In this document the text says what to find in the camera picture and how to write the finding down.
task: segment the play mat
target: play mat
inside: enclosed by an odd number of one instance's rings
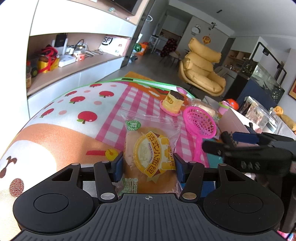
[[[0,240],[8,241],[20,231],[12,206],[21,193],[71,163],[113,161],[123,151],[126,128],[121,108],[183,121],[182,115],[172,117],[160,109],[169,90],[185,96],[184,110],[188,97],[193,97],[185,89],[126,77],[76,88],[40,110],[0,160]],[[191,161],[194,144],[183,124],[175,152]]]

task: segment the pink toy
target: pink toy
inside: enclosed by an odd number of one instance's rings
[[[163,100],[161,100],[161,101],[159,102],[159,106],[160,106],[160,108],[161,108],[165,113],[167,113],[167,114],[169,114],[169,115],[171,115],[171,116],[178,116],[178,115],[181,113],[181,111],[179,111],[177,114],[175,114],[175,113],[172,113],[172,112],[166,110],[166,109],[163,107]]]
[[[226,102],[224,100],[222,102],[219,102],[219,106],[220,107],[219,107],[218,111],[221,115],[224,115],[224,113],[230,108],[228,102]]]
[[[203,109],[188,106],[183,112],[187,131],[196,136],[194,162],[201,162],[202,139],[211,139],[216,134],[216,124],[213,118]]]

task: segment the yellow label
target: yellow label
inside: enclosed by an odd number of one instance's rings
[[[169,139],[151,131],[136,141],[133,159],[137,168],[148,177],[176,170]]]

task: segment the picture frame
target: picture frame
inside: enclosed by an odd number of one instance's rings
[[[289,91],[289,95],[296,100],[296,79],[294,80],[294,83]]]

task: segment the bottle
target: bottle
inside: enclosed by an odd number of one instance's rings
[[[27,61],[27,64],[26,64],[26,87],[27,88],[30,88],[31,84],[32,84],[32,81],[31,81],[31,61]]]
[[[77,45],[73,54],[76,57],[76,61],[83,61],[85,58],[85,46]]]

